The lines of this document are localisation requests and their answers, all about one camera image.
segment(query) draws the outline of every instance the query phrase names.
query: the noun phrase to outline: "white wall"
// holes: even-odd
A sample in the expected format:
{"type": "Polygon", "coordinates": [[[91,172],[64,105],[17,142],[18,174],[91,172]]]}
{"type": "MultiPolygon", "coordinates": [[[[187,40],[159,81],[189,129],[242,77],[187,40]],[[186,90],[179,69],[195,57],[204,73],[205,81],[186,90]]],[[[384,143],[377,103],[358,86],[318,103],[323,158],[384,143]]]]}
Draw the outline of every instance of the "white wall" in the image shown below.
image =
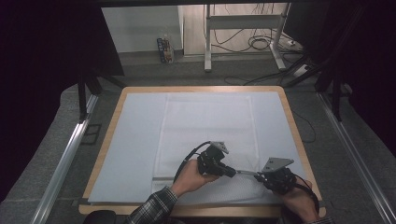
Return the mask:
{"type": "Polygon", "coordinates": [[[174,49],[183,49],[181,7],[104,7],[102,11],[117,52],[158,50],[156,40],[164,33],[171,36],[174,49]]]}

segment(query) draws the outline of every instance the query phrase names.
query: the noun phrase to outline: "person's left hand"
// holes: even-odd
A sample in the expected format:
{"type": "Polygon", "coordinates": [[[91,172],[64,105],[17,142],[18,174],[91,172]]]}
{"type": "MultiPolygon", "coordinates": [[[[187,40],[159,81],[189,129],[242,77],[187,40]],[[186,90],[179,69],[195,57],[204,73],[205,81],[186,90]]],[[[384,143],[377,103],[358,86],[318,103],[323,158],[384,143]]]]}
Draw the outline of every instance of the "person's left hand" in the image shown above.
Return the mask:
{"type": "Polygon", "coordinates": [[[201,175],[198,172],[198,161],[190,160],[186,163],[183,170],[181,170],[171,190],[180,197],[184,193],[198,190],[206,183],[215,181],[219,178],[217,175],[201,175]]]}

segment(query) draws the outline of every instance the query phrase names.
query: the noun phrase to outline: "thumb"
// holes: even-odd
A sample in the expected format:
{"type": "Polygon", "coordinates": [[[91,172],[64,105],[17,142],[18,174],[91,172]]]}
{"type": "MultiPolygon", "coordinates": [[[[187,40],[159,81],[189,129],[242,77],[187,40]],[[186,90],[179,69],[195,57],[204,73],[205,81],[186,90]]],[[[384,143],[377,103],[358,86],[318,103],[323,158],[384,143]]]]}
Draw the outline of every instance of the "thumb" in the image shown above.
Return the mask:
{"type": "Polygon", "coordinates": [[[213,182],[213,181],[219,179],[218,175],[203,175],[203,177],[204,177],[204,180],[206,183],[213,182]]]}

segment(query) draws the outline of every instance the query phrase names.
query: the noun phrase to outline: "hand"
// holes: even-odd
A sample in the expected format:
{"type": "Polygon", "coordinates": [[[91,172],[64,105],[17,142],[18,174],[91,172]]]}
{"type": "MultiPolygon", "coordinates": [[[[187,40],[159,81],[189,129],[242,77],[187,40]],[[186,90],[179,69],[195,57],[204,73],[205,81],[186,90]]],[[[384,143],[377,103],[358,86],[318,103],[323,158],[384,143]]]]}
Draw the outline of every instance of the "hand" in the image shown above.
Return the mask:
{"type": "MultiPolygon", "coordinates": [[[[297,177],[297,184],[312,188],[311,182],[307,180],[304,182],[299,177],[297,177]]],[[[294,188],[285,195],[280,195],[275,192],[274,194],[279,196],[289,210],[299,216],[303,222],[312,222],[320,219],[317,210],[315,209],[314,201],[302,189],[294,188]]]]}
{"type": "Polygon", "coordinates": [[[172,185],[171,190],[180,197],[184,193],[198,190],[206,183],[217,180],[217,175],[201,175],[198,172],[198,161],[190,160],[181,170],[176,182],[172,185]]]}

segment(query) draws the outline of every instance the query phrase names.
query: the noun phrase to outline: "desk leg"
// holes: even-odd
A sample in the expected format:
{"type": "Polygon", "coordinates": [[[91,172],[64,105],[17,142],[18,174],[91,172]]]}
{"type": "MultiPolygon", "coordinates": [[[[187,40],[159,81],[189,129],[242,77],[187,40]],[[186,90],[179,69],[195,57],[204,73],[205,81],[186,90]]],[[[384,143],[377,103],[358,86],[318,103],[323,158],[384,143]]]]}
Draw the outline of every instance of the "desk leg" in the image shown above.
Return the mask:
{"type": "Polygon", "coordinates": [[[271,52],[273,53],[273,56],[275,58],[275,62],[276,62],[277,68],[280,71],[286,70],[286,66],[283,63],[282,57],[279,54],[279,50],[277,48],[277,45],[279,44],[279,39],[280,39],[280,36],[282,35],[282,31],[283,31],[283,27],[285,26],[286,18],[288,17],[289,7],[290,7],[290,3],[287,3],[285,8],[282,11],[281,16],[280,16],[280,20],[279,20],[279,24],[277,26],[277,30],[276,30],[276,35],[275,35],[274,41],[272,41],[271,44],[270,44],[271,52]]]}
{"type": "Polygon", "coordinates": [[[212,71],[212,46],[210,44],[210,5],[206,5],[206,49],[205,49],[205,71],[212,71]]]}

